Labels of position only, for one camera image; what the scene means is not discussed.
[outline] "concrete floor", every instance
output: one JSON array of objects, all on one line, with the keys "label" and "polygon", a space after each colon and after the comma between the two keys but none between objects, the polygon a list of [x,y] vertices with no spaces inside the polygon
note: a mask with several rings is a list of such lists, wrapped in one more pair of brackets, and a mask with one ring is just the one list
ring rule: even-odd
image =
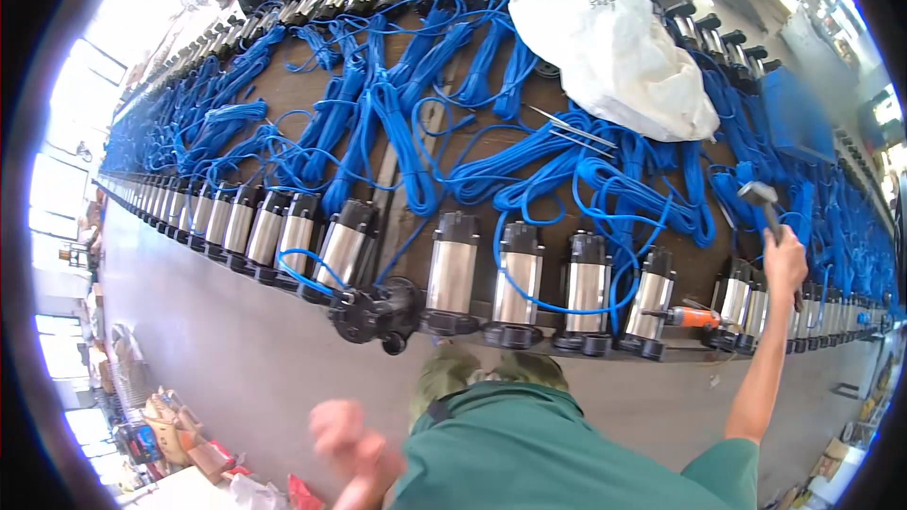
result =
[{"label": "concrete floor", "polygon": [[[404,439],[407,402],[431,349],[425,336],[389,357],[377,343],[340,339],[316,306],[210,262],[117,204],[104,230],[107,326],[132,328],[154,377],[179,391],[206,435],[246,453],[247,467],[281,488],[293,473],[333,499],[341,484],[314,459],[308,435],[308,412],[331,398],[361,400],[368,425]],[[475,353],[493,367],[497,351]],[[860,402],[828,390],[843,381],[866,391],[877,353],[876,344],[853,342],[788,357],[761,449],[761,503],[805,480],[856,416]],[[749,366],[560,362],[593,425],[674,471],[720,439]]]}]

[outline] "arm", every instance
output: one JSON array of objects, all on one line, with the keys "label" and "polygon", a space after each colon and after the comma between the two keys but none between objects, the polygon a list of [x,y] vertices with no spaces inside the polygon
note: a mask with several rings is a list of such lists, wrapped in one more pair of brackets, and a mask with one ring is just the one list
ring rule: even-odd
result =
[{"label": "arm", "polygon": [[308,421],[315,452],[349,481],[334,510],[381,510],[385,494],[406,470],[400,452],[363,425],[362,407],[354,400],[322,402]]},{"label": "arm", "polygon": [[785,362],[787,319],[794,307],[794,291],[806,277],[803,245],[787,225],[781,244],[765,230],[765,278],[768,281],[768,321],[743,384],[731,404],[725,439],[740,437],[756,445],[762,441],[775,408],[781,368]]}]

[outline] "green shirt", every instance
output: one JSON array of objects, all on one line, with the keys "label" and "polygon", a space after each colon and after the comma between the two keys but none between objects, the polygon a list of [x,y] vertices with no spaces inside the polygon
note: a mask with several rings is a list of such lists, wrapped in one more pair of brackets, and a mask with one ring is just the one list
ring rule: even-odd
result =
[{"label": "green shirt", "polygon": [[403,446],[393,510],[606,508],[752,510],[759,448],[729,439],[682,473],[606,440],[565,392],[480,382],[427,414]]}]

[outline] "white plastic bag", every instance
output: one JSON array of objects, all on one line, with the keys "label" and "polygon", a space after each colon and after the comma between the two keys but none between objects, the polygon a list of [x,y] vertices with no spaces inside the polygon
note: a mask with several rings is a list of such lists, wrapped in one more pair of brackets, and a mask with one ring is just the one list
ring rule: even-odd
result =
[{"label": "white plastic bag", "polygon": [[520,38],[561,69],[580,107],[662,142],[711,138],[719,118],[702,74],[650,0],[511,0]]},{"label": "white plastic bag", "polygon": [[287,499],[271,483],[259,484],[245,475],[235,474],[230,492],[237,507],[244,510],[287,510]]}]

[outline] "hammer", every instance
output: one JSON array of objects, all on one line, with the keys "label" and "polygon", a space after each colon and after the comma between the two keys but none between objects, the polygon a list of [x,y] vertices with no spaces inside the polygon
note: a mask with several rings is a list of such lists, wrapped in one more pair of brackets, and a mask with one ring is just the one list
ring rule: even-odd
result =
[{"label": "hammer", "polygon": [[[775,188],[762,182],[749,182],[737,191],[737,196],[751,205],[762,207],[765,221],[768,221],[768,228],[775,234],[775,243],[781,244],[781,237],[784,236],[785,232],[781,230],[781,223],[778,222],[778,213],[775,212],[774,204],[778,202],[778,194]],[[800,293],[800,289],[794,292],[794,309],[798,312],[803,309],[803,295]]]}]

